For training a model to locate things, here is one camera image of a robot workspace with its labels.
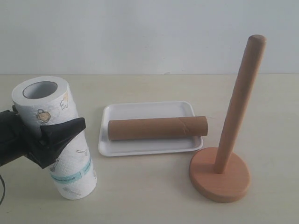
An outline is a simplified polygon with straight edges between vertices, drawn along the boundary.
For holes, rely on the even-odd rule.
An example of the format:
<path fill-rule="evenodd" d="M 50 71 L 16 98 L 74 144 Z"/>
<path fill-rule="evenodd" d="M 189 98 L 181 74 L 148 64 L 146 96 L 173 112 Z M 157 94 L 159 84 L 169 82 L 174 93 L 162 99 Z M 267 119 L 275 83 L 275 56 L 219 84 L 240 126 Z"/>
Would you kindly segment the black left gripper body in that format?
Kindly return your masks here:
<path fill-rule="evenodd" d="M 35 137 L 15 112 L 0 113 L 0 165 L 4 166 L 22 156 L 41 168 L 46 168 L 57 159 L 54 132 L 57 125 L 40 126 L 40 138 Z"/>

